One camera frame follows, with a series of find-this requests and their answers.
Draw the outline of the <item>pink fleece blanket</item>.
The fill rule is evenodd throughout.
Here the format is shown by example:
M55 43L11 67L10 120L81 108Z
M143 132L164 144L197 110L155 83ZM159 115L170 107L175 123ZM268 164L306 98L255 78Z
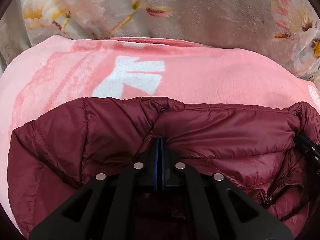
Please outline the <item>pink fleece blanket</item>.
M8 198L14 129L79 98L169 98L184 104L285 109L319 92L260 54L157 38L69 40L53 36L17 56L1 76L1 204Z

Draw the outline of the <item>grey floral bed sheet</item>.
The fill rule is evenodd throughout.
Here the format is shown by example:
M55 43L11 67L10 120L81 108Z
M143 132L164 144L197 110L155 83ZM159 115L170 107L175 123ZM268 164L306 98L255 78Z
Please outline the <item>grey floral bed sheet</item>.
M319 12L310 0L1 0L2 67L52 35L242 48L319 82Z

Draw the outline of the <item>maroon puffer jacket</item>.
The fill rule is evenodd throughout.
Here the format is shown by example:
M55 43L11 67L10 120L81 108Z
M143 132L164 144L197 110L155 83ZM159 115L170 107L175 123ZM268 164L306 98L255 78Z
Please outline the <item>maroon puffer jacket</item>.
M313 207L302 134L319 142L308 103L285 109L184 104L169 98L79 98L13 130L8 198L23 236L98 173L121 172L155 138L199 172L224 174L294 236Z

